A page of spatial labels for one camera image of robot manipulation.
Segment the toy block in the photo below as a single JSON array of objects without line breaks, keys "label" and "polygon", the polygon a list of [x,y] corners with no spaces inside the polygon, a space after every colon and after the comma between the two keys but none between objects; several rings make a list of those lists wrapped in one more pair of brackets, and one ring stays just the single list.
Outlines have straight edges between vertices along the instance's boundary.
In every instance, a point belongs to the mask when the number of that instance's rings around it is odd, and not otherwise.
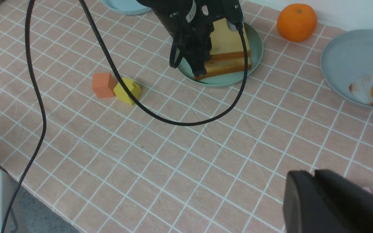
[{"label": "toy block", "polygon": [[110,73],[93,74],[92,90],[98,98],[114,97],[113,88],[116,85],[117,80]]},{"label": "toy block", "polygon": [[[141,87],[139,87],[138,84],[136,84],[133,80],[130,80],[128,78],[122,77],[123,82],[125,85],[129,88],[130,92],[136,97],[136,99],[139,98],[139,96],[142,93]],[[116,94],[117,98],[121,101],[128,103],[130,105],[133,105],[135,102],[126,94],[125,90],[123,90],[123,87],[120,83],[116,85],[116,87],[113,89],[114,93]]]}]

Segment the black cable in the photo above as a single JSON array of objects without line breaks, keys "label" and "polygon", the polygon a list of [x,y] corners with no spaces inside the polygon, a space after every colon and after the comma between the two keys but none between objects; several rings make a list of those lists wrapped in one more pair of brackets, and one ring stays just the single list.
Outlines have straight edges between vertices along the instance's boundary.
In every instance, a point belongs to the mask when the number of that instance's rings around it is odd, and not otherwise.
[{"label": "black cable", "polygon": [[32,60],[31,60],[30,25],[31,25],[31,14],[34,8],[34,3],[35,3],[35,0],[30,0],[28,2],[27,14],[25,16],[25,56],[27,57],[28,71],[30,73],[31,82],[34,87],[34,91],[37,96],[37,99],[38,99],[38,104],[40,105],[41,116],[43,117],[43,131],[41,132],[41,137],[40,137],[40,140],[38,141],[37,147],[35,148],[34,154],[31,156],[30,161],[25,167],[24,172],[21,175],[21,178],[18,180],[17,187],[15,187],[11,201],[9,202],[8,208],[6,210],[6,215],[4,217],[3,226],[1,228],[1,233],[4,233],[5,231],[6,223],[8,222],[8,217],[9,217],[12,205],[14,203],[15,197],[17,196],[18,190],[21,187],[21,184],[24,181],[25,175],[30,169],[31,164],[34,162],[35,158],[37,157],[38,151],[40,150],[40,147],[43,144],[44,136],[46,135],[46,130],[47,130],[46,111],[44,109],[43,100],[41,99],[40,91],[38,89],[37,81],[34,75],[34,69],[32,67]]},{"label": "black cable", "polygon": [[[235,98],[234,102],[231,104],[231,106],[228,109],[226,109],[224,112],[220,113],[219,115],[217,115],[213,118],[209,118],[209,119],[206,119],[206,120],[203,120],[203,121],[198,121],[198,122],[191,122],[191,123],[176,122],[176,121],[170,121],[168,119],[162,118],[162,117],[158,116],[157,114],[151,112],[149,109],[147,109],[143,104],[141,104],[133,96],[133,94],[130,92],[130,90],[128,89],[128,87],[123,82],[122,78],[120,77],[119,72],[117,71],[117,68],[113,63],[113,60],[111,59],[111,56],[110,56],[110,54],[109,54],[109,52],[108,52],[108,50],[105,46],[105,43],[102,40],[102,37],[101,37],[97,27],[96,27],[96,24],[95,24],[95,22],[92,18],[92,15],[89,12],[89,9],[88,9],[86,3],[84,2],[84,0],[79,0],[79,2],[80,2],[81,6],[82,6],[82,8],[83,8],[83,10],[86,14],[87,19],[89,20],[90,25],[92,26],[93,32],[95,33],[95,36],[96,36],[96,38],[97,38],[97,40],[100,44],[100,47],[102,47],[102,50],[105,54],[105,57],[106,57],[109,65],[110,65],[114,75],[116,76],[117,80],[122,85],[123,89],[128,94],[128,96],[133,100],[133,102],[135,102],[136,105],[139,106],[139,108],[141,108],[143,111],[145,111],[146,113],[151,115],[153,118],[156,118],[156,119],[158,119],[160,121],[163,121],[165,123],[168,123],[168,124],[173,124],[173,125],[178,125],[178,126],[190,126],[191,127],[191,126],[207,124],[211,121],[215,121],[215,120],[223,117],[224,115],[226,115],[228,112],[230,112],[235,107],[235,105],[237,104],[238,100],[240,99],[241,95],[243,94],[245,83],[247,81],[247,73],[248,73],[248,56],[247,56],[247,47],[245,45],[245,39],[244,39],[243,24],[240,23],[240,24],[236,25],[236,27],[237,27],[238,33],[240,34],[241,43],[243,44],[244,77],[243,77],[243,82],[241,83],[240,90],[238,91],[237,97]],[[35,158],[38,154],[38,151],[40,150],[40,147],[43,143],[44,136],[46,135],[46,130],[47,130],[46,112],[45,112],[45,109],[44,109],[43,100],[41,98],[40,91],[38,89],[37,81],[36,81],[36,78],[35,78],[35,75],[34,75],[34,69],[33,69],[32,59],[31,59],[30,27],[31,27],[31,15],[32,15],[32,10],[34,8],[34,3],[35,3],[35,0],[29,0],[27,13],[26,13],[26,16],[25,16],[25,55],[27,57],[27,65],[28,65],[28,71],[30,73],[31,82],[33,84],[33,87],[34,87],[34,90],[35,90],[35,93],[36,93],[36,96],[37,96],[37,99],[38,99],[38,104],[40,105],[41,116],[43,118],[43,131],[41,133],[41,137],[40,137],[40,140],[38,141],[35,152],[32,155],[32,157],[31,157],[30,161],[28,162],[27,166],[25,167],[24,172],[22,173],[21,178],[18,181],[17,187],[14,190],[11,201],[9,202],[9,205],[8,205],[8,208],[6,210],[6,214],[5,214],[5,217],[4,217],[4,220],[3,220],[1,233],[4,233],[4,231],[5,231],[6,224],[8,222],[8,217],[9,217],[12,205],[14,203],[15,197],[17,196],[19,188],[21,187],[21,184],[24,181],[25,175],[27,174],[28,170],[30,169],[31,165],[33,164],[33,162],[34,162],[34,160],[35,160]]]},{"label": "black cable", "polygon": [[106,48],[106,45],[103,42],[103,39],[102,39],[102,37],[101,37],[101,35],[100,35],[97,27],[96,27],[95,21],[93,20],[92,15],[89,12],[89,8],[87,7],[87,5],[84,2],[84,0],[79,0],[79,2],[80,2],[81,6],[82,6],[82,8],[84,10],[84,13],[86,14],[87,19],[89,20],[90,26],[92,27],[92,30],[95,33],[95,36],[96,36],[96,38],[97,38],[97,40],[99,42],[100,47],[102,47],[103,53],[105,54],[105,57],[106,57],[109,65],[110,65],[110,68],[113,71],[113,74],[117,78],[117,81],[119,81],[119,83],[123,87],[123,90],[125,90],[125,92],[128,94],[128,96],[133,100],[133,102],[135,102],[136,105],[139,106],[139,108],[141,108],[147,114],[151,115],[153,118],[156,118],[156,119],[158,119],[160,121],[163,121],[165,123],[172,124],[172,125],[190,126],[191,127],[191,126],[197,126],[197,125],[207,124],[207,123],[209,123],[211,121],[215,121],[215,120],[217,120],[219,118],[222,118],[228,112],[230,112],[235,107],[235,105],[237,104],[238,100],[241,97],[241,94],[243,94],[245,83],[247,81],[247,73],[248,73],[247,47],[245,45],[244,32],[243,32],[243,24],[242,23],[238,23],[236,25],[236,28],[238,30],[238,33],[240,34],[241,43],[243,44],[243,51],[244,51],[244,78],[243,78],[243,82],[241,83],[240,90],[238,91],[237,97],[234,99],[234,102],[224,112],[220,113],[219,115],[217,115],[217,116],[215,116],[213,118],[209,118],[209,119],[206,119],[206,120],[203,120],[203,121],[198,121],[198,122],[191,122],[191,123],[177,122],[177,121],[171,121],[171,120],[165,119],[165,118],[163,118],[161,116],[158,116],[157,114],[151,112],[148,108],[146,108],[143,104],[141,104],[139,102],[139,100],[137,100],[133,96],[133,94],[129,91],[128,87],[126,87],[126,84],[123,82],[122,78],[120,77],[119,72],[117,71],[116,66],[114,65],[113,60],[111,59],[111,56],[110,56],[110,54],[109,54],[109,52],[108,52],[108,50]]},{"label": "black cable", "polygon": [[[178,57],[175,60],[175,55],[176,55],[176,50],[178,49],[178,42],[179,39],[182,37],[182,28],[181,28],[181,19],[178,17],[178,15],[175,15],[176,17],[176,31],[175,35],[172,41],[172,46],[171,46],[171,52],[169,53],[169,66],[172,68],[177,68],[178,65],[182,61],[182,57],[184,56],[182,49],[179,49],[179,54]],[[184,40],[182,40],[182,48],[185,48],[185,44],[183,43]]]}]

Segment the yellow block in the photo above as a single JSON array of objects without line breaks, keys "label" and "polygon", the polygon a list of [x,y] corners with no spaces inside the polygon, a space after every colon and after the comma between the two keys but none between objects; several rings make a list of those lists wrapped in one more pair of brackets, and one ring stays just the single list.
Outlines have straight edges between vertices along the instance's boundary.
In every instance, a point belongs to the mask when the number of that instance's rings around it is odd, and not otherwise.
[{"label": "yellow block", "polygon": [[[142,93],[141,87],[139,87],[138,84],[136,84],[133,80],[130,80],[128,78],[122,77],[123,82],[125,85],[129,88],[130,92],[136,97],[136,99],[139,98],[139,96]],[[125,90],[123,90],[123,87],[120,83],[118,83],[113,88],[114,93],[116,94],[117,98],[121,101],[128,103],[130,105],[133,105],[135,102],[126,94]]]}]

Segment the black object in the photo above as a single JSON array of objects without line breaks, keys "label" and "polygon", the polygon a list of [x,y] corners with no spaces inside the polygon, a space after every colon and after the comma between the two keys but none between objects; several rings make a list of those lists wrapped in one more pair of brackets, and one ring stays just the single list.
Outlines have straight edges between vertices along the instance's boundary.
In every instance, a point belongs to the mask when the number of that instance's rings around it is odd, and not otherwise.
[{"label": "black object", "polygon": [[[225,18],[231,26],[242,24],[238,0],[137,0],[150,7],[172,37],[170,66],[176,68],[185,57],[196,77],[207,74],[204,63],[210,60],[210,34],[213,22]],[[207,6],[208,15],[202,11]]]},{"label": "black object", "polygon": [[289,171],[287,233],[373,233],[373,195],[331,170]]}]

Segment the blue plate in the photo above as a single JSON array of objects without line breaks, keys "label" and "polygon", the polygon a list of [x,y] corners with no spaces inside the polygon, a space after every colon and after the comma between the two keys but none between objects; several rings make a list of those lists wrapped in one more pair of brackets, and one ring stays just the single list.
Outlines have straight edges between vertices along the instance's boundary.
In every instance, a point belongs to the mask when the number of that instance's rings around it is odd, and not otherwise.
[{"label": "blue plate", "polygon": [[122,15],[140,15],[151,10],[149,7],[139,4],[136,0],[102,0],[102,3]]},{"label": "blue plate", "polygon": [[331,40],[323,49],[320,67],[325,80],[336,93],[357,105],[349,86],[364,75],[373,76],[373,30],[348,31]]}]

